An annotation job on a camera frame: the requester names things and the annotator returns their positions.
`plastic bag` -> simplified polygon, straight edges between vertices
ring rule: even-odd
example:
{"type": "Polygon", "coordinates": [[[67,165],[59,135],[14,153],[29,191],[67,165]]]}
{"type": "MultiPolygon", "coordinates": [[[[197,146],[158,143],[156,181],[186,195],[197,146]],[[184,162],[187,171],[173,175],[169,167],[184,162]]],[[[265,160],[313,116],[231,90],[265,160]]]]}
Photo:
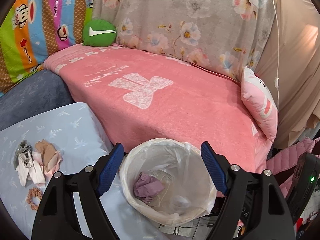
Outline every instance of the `plastic bag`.
{"type": "Polygon", "coordinates": [[[132,149],[120,167],[120,179],[129,204],[164,226],[176,227],[208,215],[217,195],[200,151],[170,139],[152,139],[132,149]],[[142,171],[165,186],[149,205],[133,193],[142,171]]]}

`purple cloth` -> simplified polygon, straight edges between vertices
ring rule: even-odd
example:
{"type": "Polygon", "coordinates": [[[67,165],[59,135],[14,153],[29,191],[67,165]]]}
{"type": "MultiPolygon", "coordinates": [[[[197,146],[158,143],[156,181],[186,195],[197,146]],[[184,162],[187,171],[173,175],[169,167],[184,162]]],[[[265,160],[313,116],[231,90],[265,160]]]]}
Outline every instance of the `purple cloth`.
{"type": "Polygon", "coordinates": [[[163,190],[164,186],[159,179],[144,172],[140,173],[139,179],[133,186],[134,194],[144,203],[152,201],[153,197],[163,190]]]}

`dark blue blanket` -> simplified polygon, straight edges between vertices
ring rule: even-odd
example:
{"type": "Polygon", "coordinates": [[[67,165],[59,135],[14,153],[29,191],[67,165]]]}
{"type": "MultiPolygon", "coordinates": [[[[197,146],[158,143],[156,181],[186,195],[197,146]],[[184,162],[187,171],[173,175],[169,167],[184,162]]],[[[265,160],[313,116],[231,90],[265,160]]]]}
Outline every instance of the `dark blue blanket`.
{"type": "Polygon", "coordinates": [[[34,115],[74,103],[67,85],[50,70],[41,70],[0,98],[0,131],[34,115]]]}

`white bow print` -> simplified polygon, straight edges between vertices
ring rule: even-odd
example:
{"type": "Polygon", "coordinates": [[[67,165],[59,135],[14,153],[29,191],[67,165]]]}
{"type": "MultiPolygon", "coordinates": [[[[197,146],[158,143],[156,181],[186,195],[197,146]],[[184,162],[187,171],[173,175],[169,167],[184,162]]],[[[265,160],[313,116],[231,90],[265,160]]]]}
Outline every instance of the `white bow print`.
{"type": "Polygon", "coordinates": [[[157,76],[152,77],[149,81],[138,73],[131,73],[123,77],[131,81],[117,78],[109,86],[131,90],[132,92],[123,96],[123,100],[140,109],[147,109],[150,106],[155,91],[173,84],[173,81],[157,76]]]}

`floral pillow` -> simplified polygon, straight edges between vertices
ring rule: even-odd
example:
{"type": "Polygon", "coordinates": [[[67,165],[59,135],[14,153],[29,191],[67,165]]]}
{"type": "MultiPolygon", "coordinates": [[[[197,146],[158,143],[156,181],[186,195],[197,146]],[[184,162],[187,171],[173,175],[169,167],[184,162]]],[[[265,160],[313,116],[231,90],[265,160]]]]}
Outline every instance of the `floral pillow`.
{"type": "Polygon", "coordinates": [[[247,67],[242,74],[241,99],[263,133],[273,142],[277,134],[278,109],[266,85],[247,67]]]}
{"type": "Polygon", "coordinates": [[[118,44],[238,81],[244,65],[256,67],[275,15],[272,0],[102,0],[99,8],[118,44]]]}

